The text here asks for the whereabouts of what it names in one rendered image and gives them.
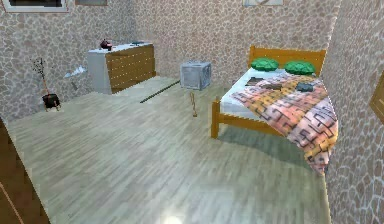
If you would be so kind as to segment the grey cube box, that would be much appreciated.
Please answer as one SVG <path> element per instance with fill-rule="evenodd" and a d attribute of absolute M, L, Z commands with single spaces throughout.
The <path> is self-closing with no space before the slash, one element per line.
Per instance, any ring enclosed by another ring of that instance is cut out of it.
<path fill-rule="evenodd" d="M 210 84 L 211 63 L 188 61 L 180 65 L 180 84 L 182 88 L 203 90 Z"/>

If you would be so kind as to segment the long dark thin stick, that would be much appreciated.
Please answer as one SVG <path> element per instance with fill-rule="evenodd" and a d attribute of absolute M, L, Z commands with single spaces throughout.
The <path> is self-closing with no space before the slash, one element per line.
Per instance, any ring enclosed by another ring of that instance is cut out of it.
<path fill-rule="evenodd" d="M 164 91 L 170 89 L 171 87 L 173 87 L 173 86 L 175 86 L 176 84 L 179 84 L 179 83 L 180 83 L 180 80 L 178 80 L 178 81 L 176 81 L 176 82 L 174 82 L 174 83 L 172 83 L 172 84 L 170 84 L 170 85 L 168 85 L 168 86 L 166 86 L 166 87 L 164 87 L 164 88 L 158 90 L 157 92 L 155 92 L 155 93 L 149 95 L 148 97 L 146 97 L 146 98 L 144 98 L 143 100 L 141 100 L 139 103 L 145 103 L 146 101 L 150 100 L 151 98 L 157 96 L 158 94 L 160 94 L 160 93 L 162 93 L 162 92 L 164 92 Z"/>

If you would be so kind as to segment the orange wooden bed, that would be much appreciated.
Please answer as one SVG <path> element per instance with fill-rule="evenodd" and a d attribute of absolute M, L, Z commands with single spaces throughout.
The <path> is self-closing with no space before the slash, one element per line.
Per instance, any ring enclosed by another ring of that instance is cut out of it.
<path fill-rule="evenodd" d="M 219 126 L 221 124 L 227 124 L 272 135 L 282 136 L 276 130 L 270 127 L 266 122 L 257 118 L 248 108 L 234 100 L 231 97 L 231 94 L 248 87 L 246 83 L 251 77 L 263 78 L 264 80 L 266 78 L 275 77 L 279 74 L 288 73 L 285 71 L 284 65 L 290 61 L 306 61 L 312 63 L 315 67 L 315 72 L 311 75 L 305 76 L 315 76 L 319 78 L 319 74 L 325 59 L 325 54 L 326 52 L 324 50 L 308 51 L 297 49 L 268 49 L 252 46 L 249 52 L 249 62 L 252 62 L 253 60 L 260 57 L 269 57 L 279 63 L 279 69 L 274 72 L 258 72 L 253 68 L 249 68 L 247 73 L 244 74 L 244 76 L 242 76 L 242 78 L 232 86 L 230 91 L 228 91 L 224 97 L 213 101 L 211 136 L 213 138 L 218 136 Z"/>

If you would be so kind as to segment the white and wooden dresser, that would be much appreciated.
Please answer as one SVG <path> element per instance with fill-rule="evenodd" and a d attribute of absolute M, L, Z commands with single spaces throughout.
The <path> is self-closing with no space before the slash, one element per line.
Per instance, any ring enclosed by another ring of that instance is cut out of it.
<path fill-rule="evenodd" d="M 123 44 L 87 52 L 93 90 L 114 94 L 156 76 L 152 43 Z"/>

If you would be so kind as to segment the green pillow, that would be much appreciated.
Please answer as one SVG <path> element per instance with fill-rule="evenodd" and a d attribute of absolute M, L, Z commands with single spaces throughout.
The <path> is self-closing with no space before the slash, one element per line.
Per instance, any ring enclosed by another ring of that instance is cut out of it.
<path fill-rule="evenodd" d="M 315 72 L 312 63 L 306 61 L 290 61 L 284 65 L 286 72 L 294 75 L 311 75 Z"/>
<path fill-rule="evenodd" d="M 251 67 L 257 71 L 270 72 L 279 67 L 279 63 L 271 58 L 257 58 L 251 62 Z"/>

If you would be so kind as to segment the patterned patchwork blanket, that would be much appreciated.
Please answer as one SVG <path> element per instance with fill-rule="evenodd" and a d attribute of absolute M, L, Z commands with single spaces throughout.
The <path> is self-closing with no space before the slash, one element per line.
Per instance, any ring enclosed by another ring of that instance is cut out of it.
<path fill-rule="evenodd" d="M 297 91 L 299 82 L 310 83 L 314 90 Z M 265 84 L 281 84 L 282 89 L 262 88 Z M 236 91 L 231 97 L 302 149 L 315 172 L 325 173 L 338 138 L 338 120 L 321 79 L 283 73 Z"/>

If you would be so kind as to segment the dark grey flat object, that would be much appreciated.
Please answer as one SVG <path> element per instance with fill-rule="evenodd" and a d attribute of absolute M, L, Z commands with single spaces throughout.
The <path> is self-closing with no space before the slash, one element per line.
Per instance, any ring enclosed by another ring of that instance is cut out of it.
<path fill-rule="evenodd" d="M 295 89 L 299 92 L 312 92 L 314 87 L 310 83 L 299 82 Z"/>

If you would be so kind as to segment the pale framed picture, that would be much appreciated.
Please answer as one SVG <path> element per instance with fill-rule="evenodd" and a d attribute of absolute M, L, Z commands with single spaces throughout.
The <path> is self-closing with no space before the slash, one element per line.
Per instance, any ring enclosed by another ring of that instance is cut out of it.
<path fill-rule="evenodd" d="M 242 0 L 244 7 L 253 6 L 283 6 L 285 0 Z"/>

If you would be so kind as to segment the house plant in black pot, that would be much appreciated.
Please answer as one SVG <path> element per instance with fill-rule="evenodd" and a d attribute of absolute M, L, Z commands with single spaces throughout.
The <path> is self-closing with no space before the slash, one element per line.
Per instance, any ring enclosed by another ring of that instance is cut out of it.
<path fill-rule="evenodd" d="M 45 111 L 52 108 L 59 111 L 61 108 L 60 100 L 55 93 L 51 93 L 48 89 L 44 73 L 44 61 L 42 58 L 38 58 L 33 61 L 33 70 L 42 77 L 43 86 L 46 91 L 46 94 L 42 97 Z"/>

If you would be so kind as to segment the grey framed picture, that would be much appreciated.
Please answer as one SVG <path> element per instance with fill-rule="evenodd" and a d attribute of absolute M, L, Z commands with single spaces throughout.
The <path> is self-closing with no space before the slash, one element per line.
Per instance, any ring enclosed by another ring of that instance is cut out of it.
<path fill-rule="evenodd" d="M 75 4 L 83 6 L 107 6 L 108 0 L 75 0 Z"/>

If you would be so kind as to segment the wooden framed picture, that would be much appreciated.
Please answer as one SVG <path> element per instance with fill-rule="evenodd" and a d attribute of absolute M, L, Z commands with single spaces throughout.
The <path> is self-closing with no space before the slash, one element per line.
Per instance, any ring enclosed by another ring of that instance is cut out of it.
<path fill-rule="evenodd" d="M 369 106 L 384 125 L 384 71 L 375 87 Z"/>

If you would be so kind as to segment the white framed window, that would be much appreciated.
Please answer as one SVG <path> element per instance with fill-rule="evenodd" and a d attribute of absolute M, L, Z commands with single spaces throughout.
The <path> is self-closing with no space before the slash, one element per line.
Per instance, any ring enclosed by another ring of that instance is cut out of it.
<path fill-rule="evenodd" d="M 66 0 L 0 0 L 7 13 L 65 13 Z"/>

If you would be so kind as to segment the brown wooden door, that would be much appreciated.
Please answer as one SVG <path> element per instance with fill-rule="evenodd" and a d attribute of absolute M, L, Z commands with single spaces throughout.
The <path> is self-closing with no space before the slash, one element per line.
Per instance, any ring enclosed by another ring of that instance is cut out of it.
<path fill-rule="evenodd" d="M 0 224 L 51 224 L 1 118 Z"/>

